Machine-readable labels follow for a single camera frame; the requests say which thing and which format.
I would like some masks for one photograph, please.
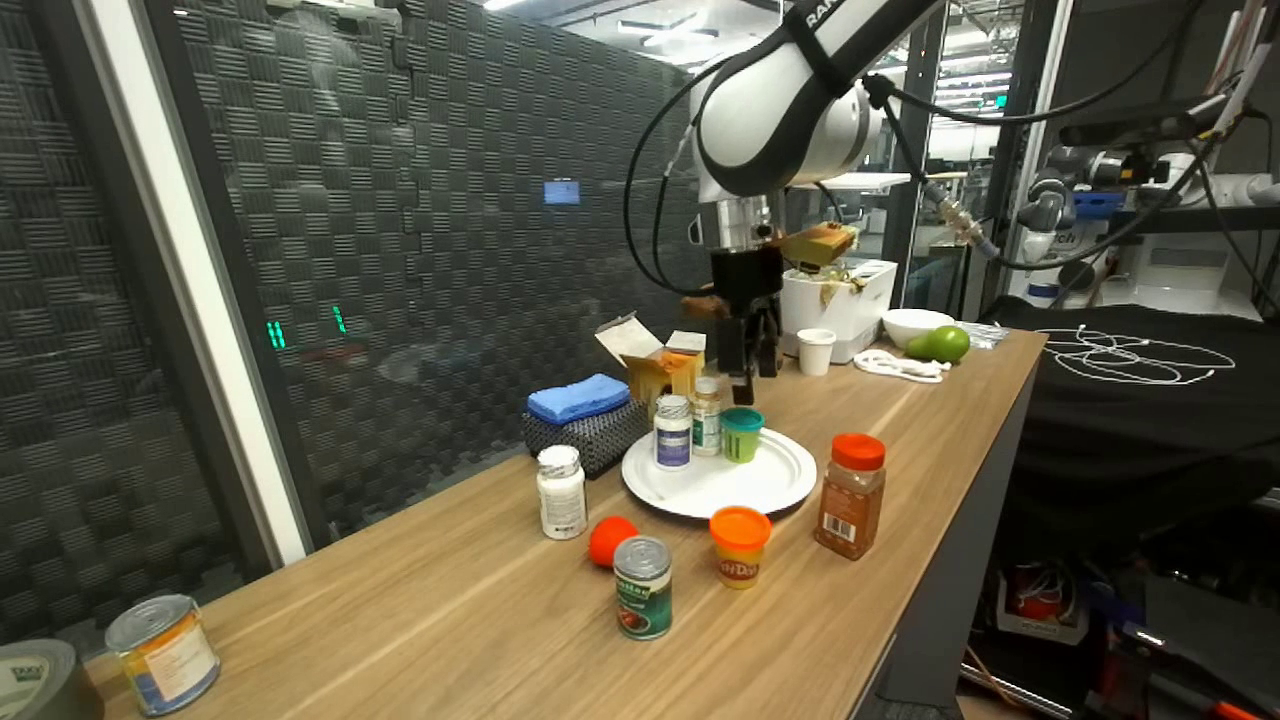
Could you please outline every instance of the orange lid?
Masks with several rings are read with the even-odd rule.
[[[732,546],[732,547],[759,547],[771,536],[768,518],[744,503],[721,507],[710,529],[718,546]]]
[[[884,446],[877,437],[863,437],[863,432],[840,432],[833,440],[833,460],[853,467],[853,471],[877,471],[877,467],[884,467]]]

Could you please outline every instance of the ceiling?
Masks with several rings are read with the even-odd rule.
[[[706,67],[781,23],[787,0],[480,0],[489,12],[540,19],[676,67]],[[975,108],[1010,89],[1025,0],[947,0],[937,100]],[[905,48],[877,63],[905,74]]]

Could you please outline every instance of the tin can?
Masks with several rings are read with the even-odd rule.
[[[613,556],[615,627],[654,641],[672,627],[672,547],[656,536],[634,536]]]
[[[196,706],[221,676],[221,657],[196,622],[192,598],[154,598],[107,623],[107,653],[146,717],[174,717]]]

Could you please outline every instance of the cardboard box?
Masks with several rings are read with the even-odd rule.
[[[627,368],[634,399],[650,412],[663,393],[693,398],[695,376],[706,372],[706,331],[672,331],[662,346],[637,318],[620,318],[595,329],[595,341],[608,350],[613,361]]]

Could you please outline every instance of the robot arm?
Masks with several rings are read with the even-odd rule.
[[[706,79],[693,118],[706,173],[732,196],[845,173],[868,136],[853,79],[933,3],[796,0],[765,44]]]

